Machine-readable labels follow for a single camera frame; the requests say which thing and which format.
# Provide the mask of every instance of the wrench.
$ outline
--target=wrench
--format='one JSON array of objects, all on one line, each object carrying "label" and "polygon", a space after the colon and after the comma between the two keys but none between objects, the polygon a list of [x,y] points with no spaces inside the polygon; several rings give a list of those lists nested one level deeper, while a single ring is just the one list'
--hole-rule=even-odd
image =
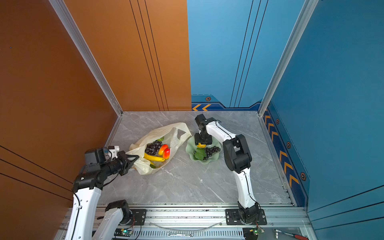
[{"label": "wrench", "polygon": [[194,237],[195,234],[191,233],[191,234],[184,234],[184,233],[167,233],[167,237],[170,237],[170,236],[178,236],[178,237]]}]

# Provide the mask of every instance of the banana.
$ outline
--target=banana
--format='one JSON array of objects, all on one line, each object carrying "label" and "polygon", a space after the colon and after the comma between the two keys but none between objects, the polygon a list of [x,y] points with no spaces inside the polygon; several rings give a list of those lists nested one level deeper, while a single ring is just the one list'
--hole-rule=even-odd
[{"label": "banana", "polygon": [[150,161],[155,161],[155,162],[163,162],[165,161],[165,158],[163,157],[156,157],[156,156],[151,156],[146,153],[144,153],[144,158]]}]

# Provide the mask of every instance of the green bowl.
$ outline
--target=green bowl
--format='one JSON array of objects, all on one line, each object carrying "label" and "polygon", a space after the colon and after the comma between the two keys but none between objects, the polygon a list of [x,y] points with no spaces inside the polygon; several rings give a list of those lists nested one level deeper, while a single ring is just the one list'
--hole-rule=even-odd
[{"label": "green bowl", "polygon": [[212,144],[211,145],[207,145],[206,147],[219,147],[220,151],[215,152],[214,154],[212,154],[212,156],[210,158],[208,158],[207,160],[195,159],[194,151],[197,148],[197,146],[195,145],[195,136],[192,136],[192,137],[190,137],[188,139],[187,146],[185,147],[185,151],[189,154],[189,157],[191,158],[192,161],[199,161],[202,164],[207,164],[210,161],[217,160],[219,155],[220,155],[220,152],[222,150],[222,147],[221,147],[219,141],[217,141],[216,138],[212,137]]}]

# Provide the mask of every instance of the translucent plastic bag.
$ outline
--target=translucent plastic bag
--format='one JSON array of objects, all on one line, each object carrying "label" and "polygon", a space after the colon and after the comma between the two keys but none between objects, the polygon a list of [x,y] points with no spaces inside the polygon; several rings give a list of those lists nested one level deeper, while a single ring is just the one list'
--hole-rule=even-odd
[{"label": "translucent plastic bag", "polygon": [[[179,130],[184,132],[178,138]],[[165,166],[175,155],[177,149],[191,136],[191,132],[189,131],[187,125],[183,122],[178,122],[174,124],[170,124],[164,127],[160,127],[152,130],[147,135],[138,140],[135,144],[131,144],[129,147],[129,152],[126,154],[130,155],[139,155],[140,158],[136,160],[133,164],[134,168],[141,175],[153,174]],[[170,147],[170,155],[169,159],[164,162],[154,162],[157,165],[157,168],[151,168],[151,162],[144,158],[144,151],[147,147],[147,144],[152,143],[153,141],[164,137],[162,144],[167,144]]]}]

